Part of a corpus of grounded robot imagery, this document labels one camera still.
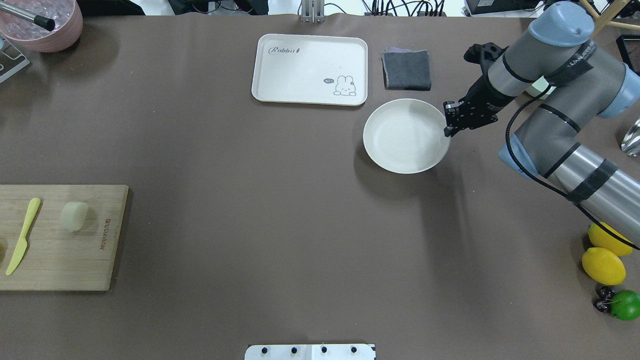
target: black tape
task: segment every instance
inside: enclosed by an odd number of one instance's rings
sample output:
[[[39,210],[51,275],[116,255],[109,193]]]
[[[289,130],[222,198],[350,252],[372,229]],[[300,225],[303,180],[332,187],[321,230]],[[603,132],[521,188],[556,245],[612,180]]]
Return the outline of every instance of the black tape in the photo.
[[[547,104],[540,104],[539,108],[547,110],[550,113],[554,114],[555,116],[559,117],[562,121],[567,123],[567,125],[571,126],[573,128],[573,130],[575,130],[575,133],[579,133],[580,130],[582,130],[580,128],[580,126],[575,121],[573,121],[570,117],[566,116],[560,110],[558,110],[556,108],[553,108],[553,107],[551,107],[551,106],[549,106]]]
[[[553,86],[565,86],[579,78],[585,72],[593,69],[587,60],[593,55],[598,46],[591,40],[587,40],[578,50],[551,74],[545,76],[549,84]]]
[[[556,163],[554,164],[554,166],[552,166],[547,172],[545,172],[544,175],[542,175],[542,177],[544,177],[545,179],[548,179],[549,176],[551,176],[551,174],[554,173],[554,171],[556,171],[560,165],[562,165],[562,163],[564,163],[564,161],[571,156],[571,154],[573,154],[574,151],[576,151],[578,148],[580,147],[580,143],[577,142],[575,143],[571,149],[567,150],[567,152],[562,155],[562,158],[559,158],[558,161],[556,161]]]
[[[617,170],[616,164],[605,159],[580,185],[567,194],[566,199],[574,204],[580,204],[598,191]]]
[[[511,74],[511,76],[513,76],[517,80],[527,84],[533,84],[536,81],[536,80],[525,79],[522,76],[516,74],[516,72],[513,71],[513,69],[509,66],[509,64],[507,64],[507,59],[504,57],[504,55],[502,55],[502,63],[504,64],[504,68],[507,69],[509,74]]]

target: wooden stick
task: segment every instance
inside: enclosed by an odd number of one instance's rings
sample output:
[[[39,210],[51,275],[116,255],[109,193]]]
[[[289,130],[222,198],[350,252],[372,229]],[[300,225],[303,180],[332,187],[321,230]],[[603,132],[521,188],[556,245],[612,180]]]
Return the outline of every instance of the wooden stick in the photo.
[[[580,4],[587,10],[587,12],[593,16],[594,20],[600,17],[600,14],[591,6],[591,4],[587,3],[587,0],[580,0]]]
[[[607,25],[623,29],[640,30],[640,25],[626,24],[624,22],[611,21]]]
[[[630,0],[614,0],[611,5],[596,19],[596,28],[593,30],[593,34],[591,38],[593,38],[597,33],[600,32],[610,21],[613,19],[619,12],[622,10],[627,4],[629,4]]]

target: white tray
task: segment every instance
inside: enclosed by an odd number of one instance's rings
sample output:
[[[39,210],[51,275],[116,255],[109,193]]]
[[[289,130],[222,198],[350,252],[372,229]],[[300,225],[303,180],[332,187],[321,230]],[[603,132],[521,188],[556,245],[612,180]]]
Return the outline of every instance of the white tray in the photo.
[[[251,93],[259,101],[360,105],[367,99],[367,53],[360,38],[264,35]]]

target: metal stand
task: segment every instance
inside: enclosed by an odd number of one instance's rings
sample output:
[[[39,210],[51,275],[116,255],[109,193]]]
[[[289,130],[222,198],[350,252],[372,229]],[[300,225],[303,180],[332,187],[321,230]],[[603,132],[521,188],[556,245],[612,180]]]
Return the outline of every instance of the metal stand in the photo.
[[[302,22],[324,22],[324,0],[302,0]]]

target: black cable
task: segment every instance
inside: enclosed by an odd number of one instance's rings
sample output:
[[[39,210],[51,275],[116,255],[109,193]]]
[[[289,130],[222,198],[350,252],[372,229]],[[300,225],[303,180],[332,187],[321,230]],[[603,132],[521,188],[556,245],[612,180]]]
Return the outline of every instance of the black cable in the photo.
[[[223,9],[225,9],[225,10],[232,11],[232,12],[246,12],[246,11],[244,11],[244,10],[242,10],[242,9],[239,9],[235,3],[234,3],[234,5],[236,6],[236,8],[235,8],[235,9],[225,8],[225,7],[224,7],[224,6],[222,6],[222,5],[221,5],[220,7],[221,7],[221,8],[223,8]]]
[[[195,4],[192,4],[192,5],[191,5],[191,7],[193,7],[193,9],[194,9],[196,12],[203,13],[203,14],[208,14],[208,13],[212,13],[212,12],[216,11],[217,9],[219,9],[219,8],[220,8],[220,6],[222,6],[222,4],[221,4],[219,1],[216,1],[215,3],[216,3],[216,5],[218,5],[218,7],[217,7],[217,8],[215,8],[215,9],[213,9],[213,10],[211,10],[211,11],[209,11],[209,12],[201,12],[200,10],[198,10],[198,9],[196,8],[196,5],[195,5]]]
[[[342,11],[342,13],[347,13],[346,11],[344,11],[344,9],[342,9],[341,7],[339,7],[338,5],[336,5],[336,4],[334,4],[334,3],[327,3],[327,4],[324,4],[324,5],[325,5],[325,6],[327,6],[327,5],[334,5],[336,8],[340,9],[340,11]]]
[[[546,1],[542,1],[542,4],[540,4],[540,6],[538,6],[535,9],[525,9],[524,6],[526,6],[525,4],[522,4],[520,1],[516,1],[516,0],[511,0],[511,2],[520,8],[520,10],[524,11],[524,12],[536,12],[538,10],[540,10],[541,7],[543,7],[546,3]]]
[[[420,4],[418,5],[418,16],[420,16],[420,11],[422,10],[422,5],[426,5],[425,9],[424,9],[424,16],[429,16],[429,9],[431,9],[431,11],[433,11],[433,7],[431,6],[431,3],[427,3],[425,2],[424,4]]]
[[[420,0],[420,1],[412,1],[413,3],[420,3],[418,5],[415,6],[415,8],[413,8],[413,11],[411,12],[411,15],[409,16],[413,16],[413,14],[420,8],[422,7],[422,4],[426,3],[426,0]]]
[[[406,2],[404,0],[400,0],[400,1],[402,1],[402,4],[406,8],[406,15],[409,16],[409,6],[406,4]]]
[[[516,118],[518,117],[518,115],[520,114],[520,112],[522,110],[524,110],[527,106],[531,105],[534,101],[538,100],[540,97],[545,95],[550,89],[551,89],[551,85],[547,86],[547,88],[544,91],[542,91],[542,93],[538,94],[533,99],[525,102],[521,107],[519,107],[519,109],[516,110],[516,112],[511,117],[511,120],[509,120],[509,123],[507,124],[507,129],[505,130],[505,133],[504,133],[504,140],[505,140],[505,143],[507,145],[507,151],[509,152],[509,156],[511,156],[511,159],[518,166],[520,171],[522,171],[526,176],[531,178],[533,181],[535,181],[538,184],[544,186],[545,188],[548,188],[549,190],[552,190],[553,192],[557,193],[558,195],[560,195],[560,196],[562,196],[562,197],[564,197],[566,199],[566,193],[564,193],[562,190],[556,188],[555,186],[552,186],[552,185],[549,185],[549,184],[545,183],[544,181],[538,179],[535,175],[530,173],[522,165],[522,163],[518,160],[518,158],[516,157],[515,153],[513,152],[513,149],[511,148],[511,126],[513,125],[514,121],[516,120]],[[614,234],[611,230],[607,229],[604,225],[602,225],[600,223],[600,221],[598,221],[591,213],[589,213],[589,211],[587,211],[587,209],[582,207],[582,205],[576,204],[576,203],[573,203],[573,205],[575,205],[575,207],[578,208],[578,210],[580,210],[585,216],[587,216],[587,218],[589,218],[590,221],[592,221],[594,224],[596,224],[596,226],[601,228],[605,233],[609,234],[610,236],[612,236],[614,239],[620,241],[621,243],[623,243],[625,245],[628,245],[629,247],[632,247],[633,249],[640,250],[640,248],[638,246],[636,246],[635,244],[623,239],[621,236],[618,236],[617,234]]]
[[[426,3],[426,2],[427,2],[426,0],[414,0],[414,1],[409,1],[408,3],[404,3],[404,2],[403,2],[403,4],[402,4],[402,5],[392,6],[391,8],[389,8],[389,10],[393,10],[393,9],[397,9],[397,8],[403,7],[405,4],[409,5],[409,4],[415,4],[415,3]],[[381,12],[382,12],[382,11],[380,11],[380,12],[377,12],[377,11],[376,11],[375,3],[373,3],[372,8],[371,8],[371,15],[373,15],[373,16],[375,16],[376,14],[377,14],[377,15],[382,15],[382,14],[381,14]]]
[[[380,2],[378,0],[373,0],[373,4],[371,4],[371,15],[372,16],[378,16],[379,15],[379,10],[378,10],[379,7],[380,7]]]
[[[368,11],[371,12],[371,8],[369,8],[369,5],[367,5],[367,2],[362,0],[362,4],[364,4],[364,8]]]
[[[392,0],[387,1],[387,9],[385,10],[385,15],[386,16],[389,16],[389,7],[391,5],[393,5],[393,4],[394,4],[394,2]],[[392,8],[392,10],[394,11],[394,15],[398,16],[398,13],[396,12],[396,7],[395,6]]]
[[[437,11],[438,11],[438,8],[440,7],[440,3],[438,3],[438,0],[433,0],[433,2],[435,3],[435,5],[433,6],[433,9],[431,10],[431,13],[429,13],[429,16],[437,16],[438,15]]]

